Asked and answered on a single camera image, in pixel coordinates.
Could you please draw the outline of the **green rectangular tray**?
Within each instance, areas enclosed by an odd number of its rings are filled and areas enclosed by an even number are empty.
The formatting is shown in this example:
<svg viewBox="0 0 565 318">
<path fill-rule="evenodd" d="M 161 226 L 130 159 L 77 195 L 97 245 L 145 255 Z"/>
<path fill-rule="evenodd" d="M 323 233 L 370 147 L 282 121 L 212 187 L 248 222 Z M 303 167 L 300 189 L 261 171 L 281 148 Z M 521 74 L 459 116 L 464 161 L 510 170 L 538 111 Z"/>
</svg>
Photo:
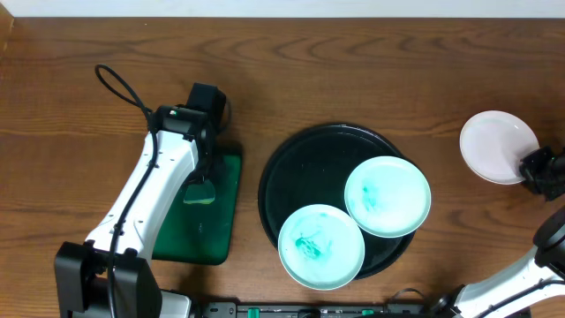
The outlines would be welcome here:
<svg viewBox="0 0 565 318">
<path fill-rule="evenodd" d="M 215 186 L 215 200 L 207 205 L 184 204 L 189 181 L 181 185 L 155 242 L 155 260 L 219 265 L 227 259 L 243 149 L 235 141 L 223 142 L 215 153 L 223 159 L 207 179 Z"/>
</svg>

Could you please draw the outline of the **pale green plate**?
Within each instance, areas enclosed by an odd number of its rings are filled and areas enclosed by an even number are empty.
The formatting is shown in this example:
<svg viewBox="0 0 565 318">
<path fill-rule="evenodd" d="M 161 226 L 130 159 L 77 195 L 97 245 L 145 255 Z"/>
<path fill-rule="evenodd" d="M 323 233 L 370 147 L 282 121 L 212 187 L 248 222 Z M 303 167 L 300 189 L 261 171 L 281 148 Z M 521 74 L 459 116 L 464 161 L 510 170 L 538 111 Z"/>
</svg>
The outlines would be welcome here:
<svg viewBox="0 0 565 318">
<path fill-rule="evenodd" d="M 363 231 L 386 239 L 413 233 L 432 206 L 424 173 L 395 156 L 359 164 L 347 178 L 343 198 L 348 214 Z"/>
<path fill-rule="evenodd" d="M 365 241 L 355 221 L 323 204 L 293 212 L 279 232 L 277 250 L 287 273 L 317 291 L 345 286 L 359 274 L 365 259 Z"/>
</svg>

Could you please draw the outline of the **green scrub sponge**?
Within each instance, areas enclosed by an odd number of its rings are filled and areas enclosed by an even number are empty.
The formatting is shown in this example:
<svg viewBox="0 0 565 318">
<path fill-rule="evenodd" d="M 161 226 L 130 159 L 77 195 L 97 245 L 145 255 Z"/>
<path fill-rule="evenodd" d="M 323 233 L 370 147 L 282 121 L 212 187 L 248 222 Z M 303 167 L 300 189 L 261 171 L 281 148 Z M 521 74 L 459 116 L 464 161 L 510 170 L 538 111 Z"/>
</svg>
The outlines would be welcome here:
<svg viewBox="0 0 565 318">
<path fill-rule="evenodd" d="M 215 200 L 215 186 L 209 180 L 192 183 L 186 187 L 184 204 L 211 204 Z"/>
</svg>

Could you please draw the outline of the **pale green plate right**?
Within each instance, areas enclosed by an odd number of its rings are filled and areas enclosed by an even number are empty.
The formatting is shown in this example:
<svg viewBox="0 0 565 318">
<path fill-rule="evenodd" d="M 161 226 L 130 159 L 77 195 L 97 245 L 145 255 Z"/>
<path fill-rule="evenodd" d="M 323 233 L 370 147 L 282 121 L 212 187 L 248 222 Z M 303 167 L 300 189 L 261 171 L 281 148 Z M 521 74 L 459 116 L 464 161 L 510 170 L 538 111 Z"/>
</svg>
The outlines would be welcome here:
<svg viewBox="0 0 565 318">
<path fill-rule="evenodd" d="M 386 239 L 413 233 L 432 206 L 424 173 L 395 156 L 359 164 L 347 178 L 343 198 L 348 214 L 363 231 Z"/>
</svg>

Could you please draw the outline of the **pale green plate front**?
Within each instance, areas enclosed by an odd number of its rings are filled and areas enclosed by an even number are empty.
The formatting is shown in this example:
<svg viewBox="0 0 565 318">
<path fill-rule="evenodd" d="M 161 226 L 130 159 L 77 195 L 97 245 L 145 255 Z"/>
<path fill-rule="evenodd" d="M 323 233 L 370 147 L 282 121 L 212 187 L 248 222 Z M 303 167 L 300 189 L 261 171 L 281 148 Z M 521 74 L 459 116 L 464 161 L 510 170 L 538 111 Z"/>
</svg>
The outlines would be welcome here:
<svg viewBox="0 0 565 318">
<path fill-rule="evenodd" d="M 365 259 L 365 241 L 355 221 L 323 204 L 293 212 L 279 232 L 277 250 L 287 273 L 317 291 L 345 286 L 359 274 Z"/>
</svg>

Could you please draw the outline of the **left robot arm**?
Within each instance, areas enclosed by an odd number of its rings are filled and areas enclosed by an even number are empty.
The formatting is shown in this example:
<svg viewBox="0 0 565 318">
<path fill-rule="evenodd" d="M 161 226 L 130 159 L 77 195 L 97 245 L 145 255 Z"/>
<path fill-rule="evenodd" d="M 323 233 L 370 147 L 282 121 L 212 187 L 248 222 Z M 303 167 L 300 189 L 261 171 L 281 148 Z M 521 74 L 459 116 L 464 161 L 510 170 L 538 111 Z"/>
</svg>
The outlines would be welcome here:
<svg viewBox="0 0 565 318">
<path fill-rule="evenodd" d="M 161 106 L 131 176 L 82 244 L 55 259 L 63 317 L 187 317 L 191 300 L 163 291 L 150 263 L 162 223 L 182 185 L 201 181 L 212 162 L 226 95 L 196 83 L 186 104 Z"/>
</svg>

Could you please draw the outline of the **white plate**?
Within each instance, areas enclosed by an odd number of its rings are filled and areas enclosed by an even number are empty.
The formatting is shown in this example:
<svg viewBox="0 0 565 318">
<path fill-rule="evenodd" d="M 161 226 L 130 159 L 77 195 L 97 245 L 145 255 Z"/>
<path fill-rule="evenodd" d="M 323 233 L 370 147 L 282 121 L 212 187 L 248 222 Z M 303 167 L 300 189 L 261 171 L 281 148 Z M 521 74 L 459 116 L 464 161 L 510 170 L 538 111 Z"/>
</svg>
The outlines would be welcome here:
<svg viewBox="0 0 565 318">
<path fill-rule="evenodd" d="M 514 185 L 524 181 L 520 162 L 539 149 L 539 141 L 519 117 L 488 110 L 463 125 L 459 148 L 464 162 L 476 175 L 495 184 Z"/>
</svg>

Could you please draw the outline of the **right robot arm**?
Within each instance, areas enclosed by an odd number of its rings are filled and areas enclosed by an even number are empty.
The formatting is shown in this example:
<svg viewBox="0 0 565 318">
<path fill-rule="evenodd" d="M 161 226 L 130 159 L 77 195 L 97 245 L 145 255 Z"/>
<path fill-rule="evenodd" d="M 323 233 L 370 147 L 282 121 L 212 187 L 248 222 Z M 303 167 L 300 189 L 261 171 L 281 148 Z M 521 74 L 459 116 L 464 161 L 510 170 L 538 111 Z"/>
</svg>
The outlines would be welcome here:
<svg viewBox="0 0 565 318">
<path fill-rule="evenodd" d="M 564 154 L 540 148 L 521 159 L 525 186 L 547 201 L 564 194 Z M 435 317 L 509 317 L 545 299 L 564 294 L 564 209 L 539 227 L 533 248 L 499 273 L 440 298 Z"/>
</svg>

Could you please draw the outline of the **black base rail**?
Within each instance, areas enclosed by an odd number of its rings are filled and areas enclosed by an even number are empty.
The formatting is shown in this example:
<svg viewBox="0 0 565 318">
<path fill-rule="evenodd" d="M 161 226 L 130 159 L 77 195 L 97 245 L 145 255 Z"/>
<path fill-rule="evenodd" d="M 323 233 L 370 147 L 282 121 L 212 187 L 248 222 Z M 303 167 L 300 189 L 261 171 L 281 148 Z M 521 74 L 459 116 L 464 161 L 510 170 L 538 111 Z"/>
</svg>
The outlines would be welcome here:
<svg viewBox="0 0 565 318">
<path fill-rule="evenodd" d="M 421 305 L 385 306 L 307 306 L 281 304 L 238 305 L 233 302 L 196 304 L 189 318 L 428 318 Z"/>
</svg>

